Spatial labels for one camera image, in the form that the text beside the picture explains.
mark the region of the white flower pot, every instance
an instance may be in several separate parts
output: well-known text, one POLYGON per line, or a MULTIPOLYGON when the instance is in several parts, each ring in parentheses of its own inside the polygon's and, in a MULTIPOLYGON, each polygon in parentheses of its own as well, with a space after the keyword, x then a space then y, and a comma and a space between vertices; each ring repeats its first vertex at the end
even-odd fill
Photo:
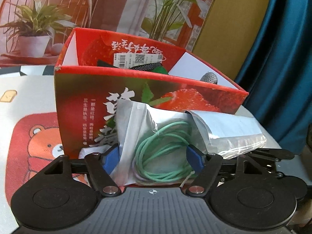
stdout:
POLYGON ((23 57, 43 57, 50 36, 25 37, 19 36, 20 53, 23 57))

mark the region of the green cable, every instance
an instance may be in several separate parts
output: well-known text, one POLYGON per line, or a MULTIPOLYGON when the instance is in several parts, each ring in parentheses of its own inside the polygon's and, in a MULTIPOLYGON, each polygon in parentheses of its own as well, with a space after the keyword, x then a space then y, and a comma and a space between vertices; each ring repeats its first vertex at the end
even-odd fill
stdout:
POLYGON ((191 125, 186 121, 177 121, 164 126, 152 136, 142 141, 135 149, 135 169, 142 178, 146 178, 155 182, 168 183, 185 178, 193 170, 185 157, 185 163, 177 170, 169 173, 151 173, 144 168, 153 159, 167 155, 175 150, 180 149, 182 146, 188 146, 190 143, 190 130, 191 125), (175 126, 184 125, 188 127, 189 133, 181 129, 171 129, 175 126), (158 147, 161 140, 165 137, 172 139, 168 144, 158 147))

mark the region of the yellow wall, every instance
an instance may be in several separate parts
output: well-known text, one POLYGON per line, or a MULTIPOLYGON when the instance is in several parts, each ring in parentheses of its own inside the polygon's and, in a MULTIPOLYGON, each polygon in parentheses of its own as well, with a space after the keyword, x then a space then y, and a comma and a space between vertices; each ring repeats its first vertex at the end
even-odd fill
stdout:
POLYGON ((269 0, 215 0, 193 53, 231 79, 240 70, 269 0))

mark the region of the cartoon bear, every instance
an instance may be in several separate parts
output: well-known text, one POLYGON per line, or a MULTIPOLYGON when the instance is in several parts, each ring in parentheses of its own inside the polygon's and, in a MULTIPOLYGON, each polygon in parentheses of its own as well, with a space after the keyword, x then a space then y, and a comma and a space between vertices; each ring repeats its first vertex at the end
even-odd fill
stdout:
MULTIPOLYGON (((55 158, 64 154, 59 128, 44 128, 35 125, 29 131, 28 172, 24 182, 32 178, 55 158)), ((83 175, 73 175, 76 180, 85 183, 83 175)))

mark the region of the plastic bag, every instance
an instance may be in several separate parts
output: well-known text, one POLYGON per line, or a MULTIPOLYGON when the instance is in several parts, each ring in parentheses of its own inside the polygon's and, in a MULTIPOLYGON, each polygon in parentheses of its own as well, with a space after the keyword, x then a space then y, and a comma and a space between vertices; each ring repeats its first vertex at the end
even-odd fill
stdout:
POLYGON ((202 141, 198 142, 195 144, 197 148, 206 148, 207 152, 231 159, 266 144, 266 137, 255 118, 205 111, 188 112, 193 115, 205 145, 202 141))
POLYGON ((97 147, 89 147, 89 148, 82 148, 81 151, 79 152, 79 159, 85 158, 86 155, 91 154, 93 152, 99 152, 99 153, 104 153, 107 150, 110 149, 110 145, 102 145, 102 146, 97 146, 97 147))
MULTIPOLYGON (((137 175, 133 166, 136 147, 147 137, 158 133, 158 131, 166 125, 178 121, 186 121, 189 123, 191 130, 197 129, 192 115, 190 114, 155 109, 144 103, 123 99, 117 101, 115 121, 121 157, 119 164, 112 172, 111 176, 119 186, 133 183, 140 185, 158 184, 157 182, 142 179, 137 175)), ((177 127, 176 129, 185 129, 185 127, 177 127)), ((190 132, 190 134, 191 138, 188 140, 190 144, 193 144, 194 141, 202 140, 200 133, 190 132)), ((157 147, 161 147, 161 144, 166 143, 168 142, 166 138, 164 138, 157 147)), ((176 170, 185 162, 186 145, 182 145, 172 153, 164 154, 153 159, 153 161, 146 165, 145 169, 152 173, 168 173, 176 170)))

